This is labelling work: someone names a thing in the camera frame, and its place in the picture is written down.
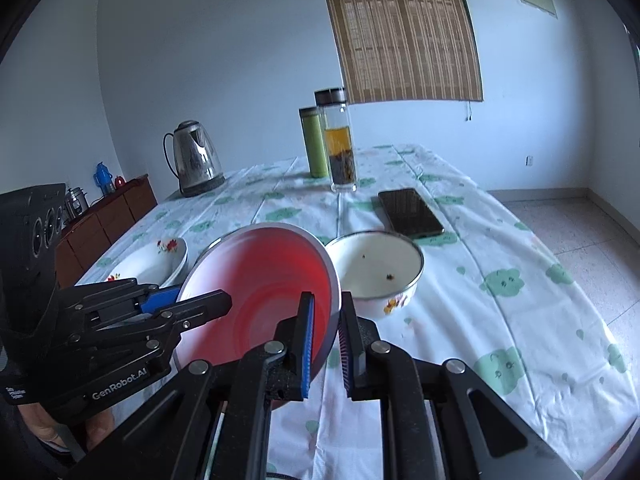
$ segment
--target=phone screen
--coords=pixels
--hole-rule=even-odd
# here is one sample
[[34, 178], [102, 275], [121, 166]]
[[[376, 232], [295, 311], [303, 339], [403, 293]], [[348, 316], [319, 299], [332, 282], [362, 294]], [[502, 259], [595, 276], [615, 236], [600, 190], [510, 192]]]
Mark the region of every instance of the phone screen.
[[415, 189], [395, 189], [378, 193], [392, 229], [409, 238], [439, 235], [444, 227]]

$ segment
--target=white bowl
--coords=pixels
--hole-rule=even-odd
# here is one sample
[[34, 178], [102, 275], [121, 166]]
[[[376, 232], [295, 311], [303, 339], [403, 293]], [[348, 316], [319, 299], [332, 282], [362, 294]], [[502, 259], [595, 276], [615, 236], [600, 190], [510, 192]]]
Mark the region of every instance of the white bowl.
[[424, 269], [420, 247], [402, 235], [362, 231], [326, 246], [358, 316], [381, 319], [406, 306]]
[[182, 283], [187, 273], [187, 243], [182, 238], [162, 238], [131, 253], [104, 281], [136, 278], [138, 283], [163, 288]]
[[231, 311], [182, 334], [175, 355], [181, 365], [206, 359], [235, 361], [273, 339], [278, 322], [295, 316], [300, 293], [315, 296], [311, 377], [321, 370], [335, 341], [340, 283], [324, 245], [311, 233], [282, 222], [262, 222], [232, 231], [198, 258], [177, 301], [221, 288]]

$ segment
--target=wooden cabinet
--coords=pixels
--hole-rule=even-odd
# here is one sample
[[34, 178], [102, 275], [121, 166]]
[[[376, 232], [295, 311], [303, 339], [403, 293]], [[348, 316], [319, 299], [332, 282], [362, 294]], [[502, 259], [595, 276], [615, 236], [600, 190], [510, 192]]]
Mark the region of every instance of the wooden cabinet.
[[158, 202], [147, 175], [127, 182], [62, 230], [56, 247], [60, 286], [72, 286], [85, 272]]

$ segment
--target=bamboo blind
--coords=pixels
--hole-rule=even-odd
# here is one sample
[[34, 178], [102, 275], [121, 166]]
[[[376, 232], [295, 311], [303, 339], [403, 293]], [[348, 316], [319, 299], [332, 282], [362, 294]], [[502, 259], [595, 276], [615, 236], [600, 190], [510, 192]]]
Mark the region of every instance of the bamboo blind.
[[482, 100], [464, 0], [327, 0], [350, 102]]

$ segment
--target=red plastic bowl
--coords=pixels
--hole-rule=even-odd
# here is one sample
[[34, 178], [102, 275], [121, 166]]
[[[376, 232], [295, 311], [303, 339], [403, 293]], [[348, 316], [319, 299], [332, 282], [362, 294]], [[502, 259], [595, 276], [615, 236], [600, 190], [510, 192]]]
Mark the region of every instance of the red plastic bowl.
[[235, 361], [273, 339], [277, 323], [298, 311], [300, 294], [315, 295], [311, 374], [326, 360], [338, 327], [340, 283], [334, 264], [312, 234], [266, 222], [243, 227], [215, 242], [187, 276], [178, 301], [221, 288], [232, 307], [220, 319], [184, 332], [178, 365], [206, 359]]

